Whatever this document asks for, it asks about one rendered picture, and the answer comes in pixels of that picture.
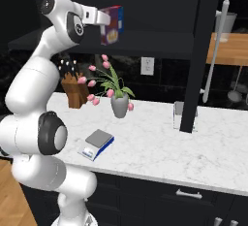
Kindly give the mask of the clear rectangular container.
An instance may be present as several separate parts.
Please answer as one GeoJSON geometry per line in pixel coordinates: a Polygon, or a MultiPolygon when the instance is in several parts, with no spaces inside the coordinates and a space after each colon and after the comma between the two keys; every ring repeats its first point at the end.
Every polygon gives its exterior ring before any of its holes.
{"type": "MultiPolygon", "coordinates": [[[[184,102],[176,101],[173,105],[173,128],[180,129],[184,102]]],[[[193,131],[197,131],[196,126],[198,124],[198,110],[196,110],[196,118],[193,125],[193,131]]]]}

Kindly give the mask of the pink tulip plant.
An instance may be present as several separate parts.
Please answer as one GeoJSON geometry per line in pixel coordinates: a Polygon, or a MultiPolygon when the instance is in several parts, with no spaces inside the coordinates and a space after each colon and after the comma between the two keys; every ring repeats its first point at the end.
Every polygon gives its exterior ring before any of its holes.
{"type": "Polygon", "coordinates": [[[123,81],[123,79],[117,76],[115,70],[109,62],[109,58],[105,54],[102,54],[101,57],[103,60],[103,67],[110,71],[110,74],[105,71],[101,71],[94,65],[90,65],[88,69],[91,72],[99,72],[99,77],[88,79],[87,77],[82,76],[77,79],[77,83],[86,84],[88,87],[94,87],[98,83],[105,89],[103,92],[99,93],[100,97],[103,95],[106,95],[109,98],[114,97],[115,99],[123,98],[124,95],[127,95],[128,98],[134,97],[135,94],[129,87],[127,87],[124,83],[119,84],[119,82],[123,81]]]}

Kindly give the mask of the blue and grey digital scale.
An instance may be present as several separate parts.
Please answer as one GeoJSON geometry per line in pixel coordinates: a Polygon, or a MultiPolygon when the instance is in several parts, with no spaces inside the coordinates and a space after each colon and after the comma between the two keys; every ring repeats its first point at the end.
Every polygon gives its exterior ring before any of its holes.
{"type": "Polygon", "coordinates": [[[97,129],[84,140],[78,149],[78,153],[94,161],[113,141],[112,134],[97,129]]]}

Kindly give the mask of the grey hanging ladle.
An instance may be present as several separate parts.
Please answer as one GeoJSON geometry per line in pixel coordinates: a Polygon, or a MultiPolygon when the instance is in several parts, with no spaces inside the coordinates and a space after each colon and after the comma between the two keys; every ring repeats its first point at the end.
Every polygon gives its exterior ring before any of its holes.
{"type": "Polygon", "coordinates": [[[235,84],[234,84],[233,90],[231,90],[228,93],[228,98],[233,103],[239,103],[242,100],[241,93],[236,90],[237,84],[238,84],[238,80],[239,80],[239,77],[240,77],[240,74],[241,74],[241,71],[242,71],[242,67],[239,67],[237,78],[235,80],[235,84]]]}

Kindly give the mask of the wooden shelf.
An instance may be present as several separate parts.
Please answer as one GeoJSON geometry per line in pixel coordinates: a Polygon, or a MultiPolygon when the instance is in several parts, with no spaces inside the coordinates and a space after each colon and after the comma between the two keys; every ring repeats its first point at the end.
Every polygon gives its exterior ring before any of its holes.
{"type": "Polygon", "coordinates": [[[248,34],[231,33],[218,47],[216,64],[248,67],[248,34]]]}

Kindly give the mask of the dark cabinet door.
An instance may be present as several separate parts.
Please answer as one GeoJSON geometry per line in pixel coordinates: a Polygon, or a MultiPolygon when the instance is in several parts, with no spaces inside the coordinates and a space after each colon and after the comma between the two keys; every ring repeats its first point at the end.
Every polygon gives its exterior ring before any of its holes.
{"type": "Polygon", "coordinates": [[[195,41],[180,124],[180,131],[184,133],[193,131],[218,1],[200,0],[195,41]]]}

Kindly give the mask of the purple cereal box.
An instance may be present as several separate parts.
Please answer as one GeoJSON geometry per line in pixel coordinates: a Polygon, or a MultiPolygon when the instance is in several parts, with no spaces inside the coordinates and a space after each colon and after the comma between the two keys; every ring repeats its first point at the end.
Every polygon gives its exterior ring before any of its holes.
{"type": "Polygon", "coordinates": [[[101,27],[101,44],[104,46],[112,45],[119,39],[119,34],[124,31],[123,7],[115,5],[103,8],[102,12],[110,16],[110,25],[101,27]]]}

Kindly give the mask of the white wall outlet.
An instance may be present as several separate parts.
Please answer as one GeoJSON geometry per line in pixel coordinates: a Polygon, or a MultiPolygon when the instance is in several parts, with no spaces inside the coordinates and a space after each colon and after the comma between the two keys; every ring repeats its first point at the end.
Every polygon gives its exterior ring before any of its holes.
{"type": "Polygon", "coordinates": [[[140,73],[145,76],[154,75],[154,58],[143,57],[140,62],[140,73]]]}

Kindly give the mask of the dark wall cabinet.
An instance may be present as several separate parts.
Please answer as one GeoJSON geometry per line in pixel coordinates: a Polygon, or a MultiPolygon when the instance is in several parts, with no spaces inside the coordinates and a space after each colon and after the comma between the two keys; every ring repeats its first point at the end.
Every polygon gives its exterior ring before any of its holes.
{"type": "Polygon", "coordinates": [[[124,31],[117,43],[103,46],[100,29],[87,26],[81,44],[72,48],[72,52],[172,59],[191,57],[199,0],[73,1],[99,9],[121,5],[124,31]]]}

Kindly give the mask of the brown wooden knife block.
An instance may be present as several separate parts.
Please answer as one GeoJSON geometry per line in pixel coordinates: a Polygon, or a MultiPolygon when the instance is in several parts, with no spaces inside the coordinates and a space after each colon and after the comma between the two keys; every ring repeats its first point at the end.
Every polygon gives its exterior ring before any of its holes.
{"type": "Polygon", "coordinates": [[[85,83],[78,83],[78,79],[83,76],[78,63],[75,60],[65,61],[61,59],[58,70],[62,87],[68,97],[69,107],[80,109],[83,104],[87,103],[89,91],[85,83]]]}

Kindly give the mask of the grey flower vase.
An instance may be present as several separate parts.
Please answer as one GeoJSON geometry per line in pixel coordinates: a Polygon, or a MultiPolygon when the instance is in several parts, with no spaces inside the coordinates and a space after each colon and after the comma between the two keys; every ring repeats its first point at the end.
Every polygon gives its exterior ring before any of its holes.
{"type": "Polygon", "coordinates": [[[124,93],[122,98],[115,98],[112,96],[110,102],[114,115],[117,118],[124,118],[128,110],[128,95],[124,93]]]}

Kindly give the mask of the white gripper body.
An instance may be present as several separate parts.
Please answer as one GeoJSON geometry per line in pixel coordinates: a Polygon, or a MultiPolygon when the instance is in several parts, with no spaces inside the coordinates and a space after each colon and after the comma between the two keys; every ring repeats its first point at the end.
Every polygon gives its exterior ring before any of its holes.
{"type": "Polygon", "coordinates": [[[110,15],[100,11],[96,10],[96,19],[95,19],[96,25],[104,25],[109,26],[110,25],[110,15]]]}

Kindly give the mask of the dark drawer front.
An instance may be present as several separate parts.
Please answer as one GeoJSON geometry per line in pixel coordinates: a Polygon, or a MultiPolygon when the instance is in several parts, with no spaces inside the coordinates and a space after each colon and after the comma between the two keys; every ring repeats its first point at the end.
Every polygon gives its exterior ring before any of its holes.
{"type": "Polygon", "coordinates": [[[144,226],[213,226],[214,219],[227,217],[234,195],[199,188],[147,183],[144,226]],[[183,192],[202,194],[200,200],[176,196],[183,192]]]}

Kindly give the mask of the dark base cupboards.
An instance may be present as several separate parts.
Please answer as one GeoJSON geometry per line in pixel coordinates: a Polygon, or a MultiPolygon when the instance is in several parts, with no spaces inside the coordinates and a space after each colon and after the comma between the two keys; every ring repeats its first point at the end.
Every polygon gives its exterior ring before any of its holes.
{"type": "MultiPolygon", "coordinates": [[[[99,226],[144,226],[145,195],[150,180],[96,175],[98,186],[86,203],[99,226]]],[[[248,226],[248,197],[234,195],[227,217],[220,226],[248,226]]]]}

